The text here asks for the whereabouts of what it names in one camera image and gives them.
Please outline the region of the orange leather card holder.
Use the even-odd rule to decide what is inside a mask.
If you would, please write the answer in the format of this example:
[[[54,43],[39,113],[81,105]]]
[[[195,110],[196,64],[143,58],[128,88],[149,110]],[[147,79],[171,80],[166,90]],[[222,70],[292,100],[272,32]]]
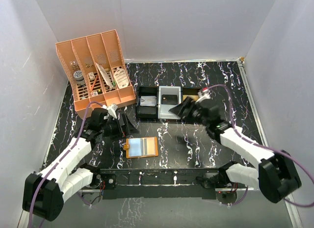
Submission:
[[[157,137],[128,138],[123,146],[126,158],[143,158],[158,156]]]

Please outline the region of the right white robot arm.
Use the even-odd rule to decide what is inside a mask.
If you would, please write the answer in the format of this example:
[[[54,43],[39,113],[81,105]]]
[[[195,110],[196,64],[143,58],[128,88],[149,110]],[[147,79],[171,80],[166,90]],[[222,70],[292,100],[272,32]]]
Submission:
[[[218,169],[218,174],[202,180],[209,185],[230,187],[240,183],[259,189],[272,203],[277,203],[301,187],[302,182],[290,155],[285,151],[273,153],[251,141],[233,128],[231,123],[221,118],[219,109],[210,106],[210,101],[194,101],[186,98],[169,110],[182,120],[202,124],[208,136],[248,160],[252,166],[246,167],[231,161]]]

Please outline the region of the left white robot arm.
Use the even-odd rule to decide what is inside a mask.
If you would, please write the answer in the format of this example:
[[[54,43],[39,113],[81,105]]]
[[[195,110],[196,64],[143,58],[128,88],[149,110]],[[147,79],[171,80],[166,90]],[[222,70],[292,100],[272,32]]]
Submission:
[[[30,216],[55,220],[65,202],[80,189],[101,184],[98,168],[81,160],[106,139],[114,142],[132,134],[136,128],[124,111],[110,107],[95,108],[85,118],[66,149],[45,169],[25,180],[22,209]]]

